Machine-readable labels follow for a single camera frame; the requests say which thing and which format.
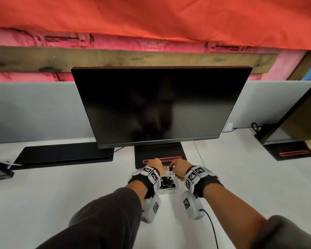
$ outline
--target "person's left hand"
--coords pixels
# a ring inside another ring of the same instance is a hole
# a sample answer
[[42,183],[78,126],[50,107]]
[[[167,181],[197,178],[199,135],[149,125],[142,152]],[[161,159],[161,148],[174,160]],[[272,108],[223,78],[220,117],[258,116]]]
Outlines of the person's left hand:
[[158,158],[149,160],[149,162],[148,162],[148,164],[146,166],[156,168],[159,171],[161,177],[168,170],[168,167],[167,166],[163,166],[161,161]]

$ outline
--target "monitor stand base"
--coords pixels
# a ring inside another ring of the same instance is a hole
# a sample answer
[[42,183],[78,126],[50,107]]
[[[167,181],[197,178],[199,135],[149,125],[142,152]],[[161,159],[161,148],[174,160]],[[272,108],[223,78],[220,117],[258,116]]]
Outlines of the monitor stand base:
[[135,167],[145,167],[148,160],[158,158],[163,165],[169,166],[170,162],[177,158],[187,159],[181,142],[135,146]]
[[276,143],[263,146],[277,161],[311,156],[311,151],[304,141]]

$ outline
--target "black cable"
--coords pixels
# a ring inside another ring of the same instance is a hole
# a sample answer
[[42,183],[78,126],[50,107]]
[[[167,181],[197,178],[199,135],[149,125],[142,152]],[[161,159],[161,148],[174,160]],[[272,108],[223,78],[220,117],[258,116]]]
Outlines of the black cable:
[[256,133],[259,133],[259,127],[258,127],[258,124],[256,122],[253,122],[251,124],[251,128],[253,129],[253,131],[255,131]]
[[232,132],[232,131],[234,131],[234,130],[236,130],[237,128],[233,128],[233,130],[231,130],[231,131],[221,131],[221,133],[230,133],[230,132]]
[[[205,212],[206,215],[208,216],[208,218],[210,219],[211,225],[212,225],[212,228],[213,228],[213,232],[214,232],[214,237],[216,238],[216,231],[214,230],[214,226],[213,226],[213,223],[212,223],[212,220],[211,220],[209,214],[208,214],[208,213],[206,212],[206,210],[204,210],[204,209],[200,209],[199,211]],[[216,240],[216,247],[217,247],[217,249],[219,249],[219,247],[218,247],[218,241],[217,241],[217,240]]]
[[107,157],[108,157],[108,156],[110,156],[110,155],[112,155],[112,154],[114,154],[115,152],[119,151],[120,149],[123,149],[123,148],[124,148],[124,147],[119,148],[118,150],[116,150],[116,151],[114,151],[114,152],[110,153],[109,155],[107,155]]

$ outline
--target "computer monitor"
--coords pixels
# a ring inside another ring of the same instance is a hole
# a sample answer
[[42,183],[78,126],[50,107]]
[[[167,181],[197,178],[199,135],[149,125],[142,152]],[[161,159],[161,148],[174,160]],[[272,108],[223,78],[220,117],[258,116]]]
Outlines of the computer monitor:
[[251,67],[95,67],[72,74],[99,148],[219,138]]
[[256,138],[263,145],[311,139],[311,88],[277,124],[264,125]]

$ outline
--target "hand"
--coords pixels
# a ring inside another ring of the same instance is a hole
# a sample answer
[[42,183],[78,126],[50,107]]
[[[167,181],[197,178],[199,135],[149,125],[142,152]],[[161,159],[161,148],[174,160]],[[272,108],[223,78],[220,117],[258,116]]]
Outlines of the hand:
[[158,158],[149,160],[147,166],[156,168],[159,171],[161,177],[168,170],[168,167],[167,166],[163,166],[161,161]]
[[187,170],[192,166],[190,162],[181,158],[173,160],[169,165],[170,168],[173,168],[173,172],[181,181],[184,181]]

